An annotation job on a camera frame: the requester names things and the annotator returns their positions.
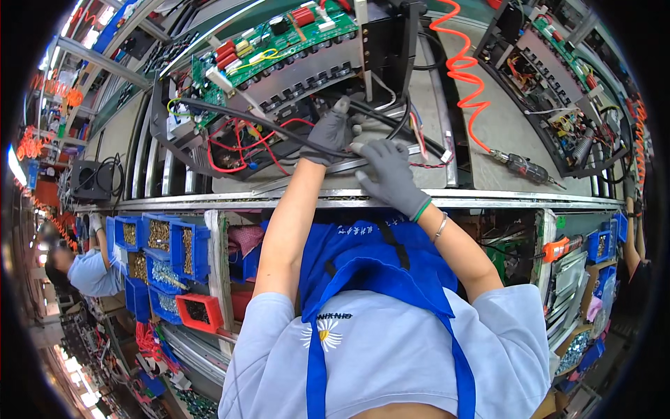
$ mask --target metal rail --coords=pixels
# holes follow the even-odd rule
[[[589,196],[572,196],[539,192],[503,192],[493,190],[424,189],[441,208],[553,208],[606,210],[620,209],[622,201]],[[252,195],[251,192],[163,196],[120,202],[119,211],[199,211],[208,209],[274,208],[283,191]],[[82,205],[78,212],[110,210],[113,203]],[[361,189],[325,189],[320,193],[318,208],[383,208],[383,202],[370,199]]]

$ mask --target yellow wire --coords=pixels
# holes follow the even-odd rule
[[[270,51],[274,51],[274,52],[271,55],[266,56],[266,53],[268,53]],[[274,60],[275,58],[283,58],[287,55],[287,54],[284,54],[284,55],[278,56],[277,55],[278,53],[279,53],[279,51],[277,51],[277,48],[270,48],[269,50],[265,50],[261,53],[261,59],[260,60],[254,62],[254,63],[249,63],[249,64],[245,64],[243,66],[239,66],[239,67],[235,68],[234,70],[231,70],[231,72],[227,73],[227,75],[232,76],[233,74],[235,74],[238,70],[241,70],[242,68],[255,66],[256,64],[258,64],[262,61],[265,61],[265,60]]]
[[[192,117],[193,115],[191,115],[190,113],[174,113],[174,112],[172,112],[172,110],[170,109],[170,105],[172,104],[172,102],[178,101],[179,99],[180,98],[178,98],[178,97],[176,97],[174,99],[170,99],[170,101],[167,102],[167,105],[165,106],[167,108],[167,111],[170,112],[170,115],[174,115],[176,117]]]

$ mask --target coiled orange air hose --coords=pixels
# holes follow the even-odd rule
[[[457,35],[463,38],[465,41],[465,45],[463,45],[463,48],[456,54],[454,57],[451,57],[447,60],[446,66],[449,69],[449,72],[447,72],[447,75],[454,80],[459,80],[462,82],[466,83],[472,83],[476,84],[477,90],[475,90],[473,93],[469,94],[467,97],[464,99],[461,99],[458,101],[457,105],[459,108],[477,108],[475,111],[472,113],[472,116],[470,116],[470,120],[468,122],[468,133],[470,134],[470,137],[472,138],[472,141],[477,143],[481,148],[486,150],[487,153],[491,152],[491,149],[484,143],[482,143],[477,136],[474,134],[472,131],[472,124],[474,124],[474,120],[477,118],[477,115],[479,115],[483,110],[486,109],[487,106],[491,104],[489,101],[484,101],[484,102],[477,102],[477,103],[468,103],[472,99],[476,98],[481,92],[484,91],[484,82],[482,81],[481,78],[475,76],[474,74],[462,72],[459,70],[463,70],[465,68],[470,68],[474,67],[478,64],[477,59],[475,57],[466,57],[465,54],[469,51],[470,46],[472,45],[472,42],[470,41],[470,38],[466,36],[466,34],[463,34],[462,32],[455,31],[453,29],[446,29],[444,27],[439,27],[443,22],[446,22],[447,20],[451,19],[453,16],[456,16],[458,12],[460,11],[460,6],[458,3],[452,0],[440,0],[442,3],[447,3],[452,6],[454,6],[454,10],[451,12],[447,13],[443,17],[439,18],[438,20],[434,21],[433,23],[430,24],[430,29],[432,29],[435,32],[444,32],[445,34],[452,34],[452,35]]]

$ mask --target gray glove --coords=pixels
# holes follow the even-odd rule
[[[349,104],[351,101],[347,96],[337,101],[332,110],[312,128],[308,140],[337,152],[344,150],[353,139],[352,125],[346,114],[349,111]],[[306,145],[300,149],[300,157],[324,166],[330,166],[338,159]]]
[[[88,215],[88,234],[92,237],[95,232],[102,229],[103,221],[98,213],[90,213]]]
[[[411,221],[416,221],[430,202],[430,195],[414,185],[412,171],[407,163],[407,147],[387,139],[376,139],[366,145],[353,143],[351,150],[365,157],[377,173],[378,182],[375,183],[364,172],[356,171],[356,179],[363,189],[371,197],[387,203],[407,215]]]

